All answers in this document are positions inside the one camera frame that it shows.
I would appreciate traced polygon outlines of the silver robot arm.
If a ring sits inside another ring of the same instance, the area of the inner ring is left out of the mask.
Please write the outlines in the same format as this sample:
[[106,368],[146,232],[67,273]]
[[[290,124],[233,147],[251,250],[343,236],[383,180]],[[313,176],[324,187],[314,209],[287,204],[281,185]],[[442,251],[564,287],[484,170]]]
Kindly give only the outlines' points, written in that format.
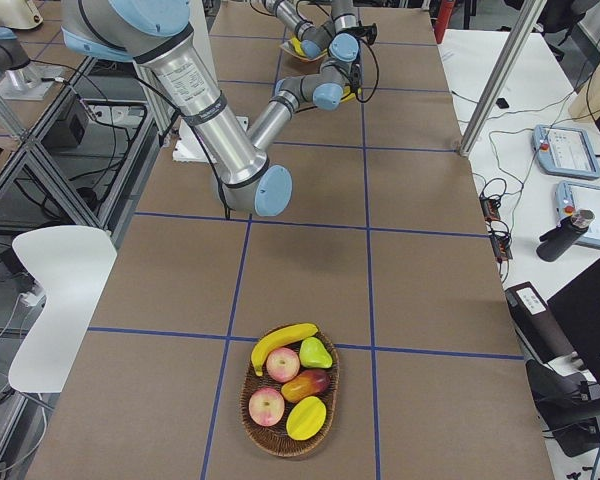
[[216,161],[216,184],[226,209],[272,217],[292,195],[289,171],[270,163],[267,149],[304,103],[336,109],[356,88],[360,42],[354,6],[334,1],[321,26],[303,19],[289,1],[266,1],[267,12],[289,28],[303,54],[326,57],[318,73],[289,77],[249,129],[243,129],[193,44],[186,1],[64,1],[67,47],[86,56],[133,62],[152,71],[184,122]]
[[294,1],[262,0],[260,4],[292,32],[299,41],[301,54],[311,60],[326,51],[338,34],[348,33],[358,26],[354,4],[350,0],[332,1],[328,19],[320,25],[304,18]]

